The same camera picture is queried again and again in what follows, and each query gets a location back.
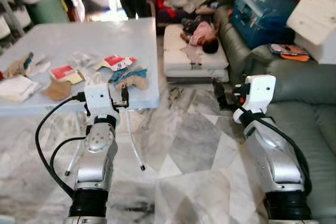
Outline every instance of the table leg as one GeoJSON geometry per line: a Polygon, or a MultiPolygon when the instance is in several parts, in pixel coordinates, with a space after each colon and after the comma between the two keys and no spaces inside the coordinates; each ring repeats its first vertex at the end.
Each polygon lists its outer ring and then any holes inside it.
{"type": "MultiPolygon", "coordinates": [[[[75,127],[76,127],[77,134],[81,135],[78,113],[75,114],[75,127]]],[[[72,156],[72,159],[70,161],[68,169],[65,171],[65,176],[69,176],[70,175],[71,170],[72,170],[72,168],[74,167],[74,165],[76,163],[77,157],[80,157],[84,153],[84,151],[83,151],[84,141],[85,140],[79,140],[78,141],[78,144],[77,144],[77,147],[76,147],[76,151],[75,151],[74,155],[72,156]]]]}

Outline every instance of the green leather sofa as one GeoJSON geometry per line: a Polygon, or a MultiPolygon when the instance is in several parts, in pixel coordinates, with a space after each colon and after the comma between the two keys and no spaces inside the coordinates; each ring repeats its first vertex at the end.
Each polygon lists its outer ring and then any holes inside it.
{"type": "Polygon", "coordinates": [[[219,0],[214,21],[221,21],[219,39],[230,63],[230,82],[247,75],[277,78],[267,114],[302,149],[310,167],[313,190],[308,205],[321,224],[336,224],[336,65],[284,60],[268,46],[250,50],[228,19],[234,0],[219,0]]]}

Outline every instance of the white box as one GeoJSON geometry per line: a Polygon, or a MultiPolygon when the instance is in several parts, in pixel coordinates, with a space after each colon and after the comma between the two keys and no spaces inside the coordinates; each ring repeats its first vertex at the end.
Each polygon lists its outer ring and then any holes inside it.
{"type": "Polygon", "coordinates": [[[319,64],[336,64],[336,0],[301,0],[287,25],[319,64]]]}
{"type": "MultiPolygon", "coordinates": [[[[18,10],[13,11],[13,13],[17,18],[17,20],[19,21],[22,28],[25,28],[32,22],[25,6],[22,6],[18,10]]],[[[10,28],[16,29],[12,19],[9,17],[7,13],[4,13],[4,18],[10,28]]]]}
{"type": "Polygon", "coordinates": [[[3,15],[0,16],[0,39],[5,38],[11,34],[11,31],[6,23],[6,20],[3,15]]]}

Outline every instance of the cardboard piece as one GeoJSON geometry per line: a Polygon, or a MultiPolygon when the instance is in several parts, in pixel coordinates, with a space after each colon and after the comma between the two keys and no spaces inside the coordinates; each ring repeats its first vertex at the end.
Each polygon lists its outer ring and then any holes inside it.
{"type": "Polygon", "coordinates": [[[26,70],[24,67],[25,62],[28,59],[28,55],[24,56],[21,60],[14,61],[4,72],[4,78],[12,78],[15,76],[25,76],[26,70]]]}
{"type": "Polygon", "coordinates": [[[71,83],[69,81],[59,82],[50,77],[50,86],[43,91],[47,97],[53,101],[61,101],[68,98],[71,90],[71,83]]]}

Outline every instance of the pink shirt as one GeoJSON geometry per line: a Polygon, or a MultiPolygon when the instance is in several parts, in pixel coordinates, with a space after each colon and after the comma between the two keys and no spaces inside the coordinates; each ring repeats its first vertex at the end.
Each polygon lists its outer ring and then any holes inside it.
{"type": "Polygon", "coordinates": [[[203,21],[194,31],[194,34],[191,36],[189,43],[193,46],[197,46],[197,42],[200,38],[204,37],[205,35],[212,34],[214,34],[214,28],[208,22],[203,21]]]}

